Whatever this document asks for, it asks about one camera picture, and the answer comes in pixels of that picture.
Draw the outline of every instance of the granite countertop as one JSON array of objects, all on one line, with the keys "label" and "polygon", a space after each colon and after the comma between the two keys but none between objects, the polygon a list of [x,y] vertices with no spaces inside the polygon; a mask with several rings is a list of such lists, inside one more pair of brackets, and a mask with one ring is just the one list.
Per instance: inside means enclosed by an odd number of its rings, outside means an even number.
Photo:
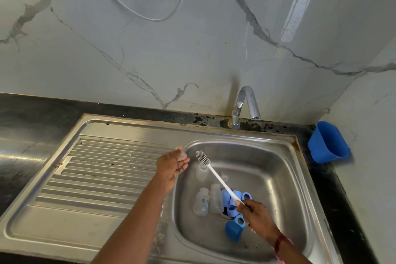
[{"label": "granite countertop", "polygon": [[[228,121],[223,116],[0,93],[0,214],[84,113],[211,127],[226,127]],[[248,119],[241,119],[240,125],[245,131],[297,137],[343,262],[377,263],[332,165],[316,164],[310,156],[307,142],[315,126]],[[4,252],[0,253],[0,262],[68,263]]]}]

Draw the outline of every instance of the sink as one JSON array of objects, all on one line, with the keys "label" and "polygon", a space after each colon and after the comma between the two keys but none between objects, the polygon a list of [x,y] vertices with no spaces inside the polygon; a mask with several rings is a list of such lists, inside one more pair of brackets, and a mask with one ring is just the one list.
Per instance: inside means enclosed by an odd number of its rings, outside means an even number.
[{"label": "sink", "polygon": [[250,192],[312,263],[340,264],[308,167],[294,136],[83,115],[0,218],[0,252],[89,263],[155,174],[156,159],[186,146],[189,167],[163,204],[148,263],[276,263],[246,228],[225,235],[227,217],[193,214],[203,150],[232,189]]},{"label": "sink", "polygon": [[238,243],[225,234],[224,215],[209,213],[198,217],[192,211],[195,196],[201,187],[210,189],[218,181],[210,174],[198,181],[195,153],[202,150],[211,159],[218,174],[229,177],[233,190],[249,192],[263,203],[276,224],[300,250],[307,245],[306,209],[294,171],[287,158],[263,147],[230,141],[196,142],[188,146],[190,167],[179,176],[175,188],[174,212],[176,227],[191,244],[208,251],[240,260],[263,261],[274,257],[272,248],[250,229],[245,229]]}]

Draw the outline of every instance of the faucet spout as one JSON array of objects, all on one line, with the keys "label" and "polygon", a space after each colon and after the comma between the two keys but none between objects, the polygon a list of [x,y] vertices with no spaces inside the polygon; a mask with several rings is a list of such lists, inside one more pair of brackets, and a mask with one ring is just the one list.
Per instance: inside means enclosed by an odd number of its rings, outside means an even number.
[{"label": "faucet spout", "polygon": [[232,112],[231,127],[233,129],[239,129],[239,119],[241,114],[241,109],[244,104],[245,98],[247,100],[247,105],[249,106],[249,112],[252,120],[261,120],[259,107],[257,106],[257,101],[254,96],[253,89],[250,86],[243,86],[239,91],[238,98],[236,99],[235,107]]}]

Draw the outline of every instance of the brush bristles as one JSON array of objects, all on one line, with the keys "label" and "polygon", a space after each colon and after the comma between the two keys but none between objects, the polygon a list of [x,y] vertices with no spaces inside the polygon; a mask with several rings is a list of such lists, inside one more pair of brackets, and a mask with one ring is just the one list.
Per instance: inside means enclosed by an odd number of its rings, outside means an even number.
[{"label": "brush bristles", "polygon": [[208,166],[211,161],[209,160],[209,158],[205,155],[205,153],[201,150],[197,151],[196,153],[196,158],[198,159],[198,161],[201,162],[202,165],[204,166]]}]

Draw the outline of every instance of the hand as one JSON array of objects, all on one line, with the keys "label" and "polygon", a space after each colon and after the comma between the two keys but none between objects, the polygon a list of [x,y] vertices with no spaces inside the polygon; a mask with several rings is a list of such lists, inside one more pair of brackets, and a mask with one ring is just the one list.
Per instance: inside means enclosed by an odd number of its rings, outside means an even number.
[{"label": "hand", "polygon": [[183,147],[178,147],[176,150],[164,153],[157,159],[157,172],[153,179],[163,182],[166,193],[172,190],[175,186],[176,177],[187,168],[190,161],[187,156],[179,159],[182,152]]},{"label": "hand", "polygon": [[268,209],[262,203],[250,199],[245,199],[244,203],[246,205],[240,201],[235,201],[238,212],[244,215],[246,224],[267,241],[270,246],[274,247],[275,241],[282,233],[273,221]]}]

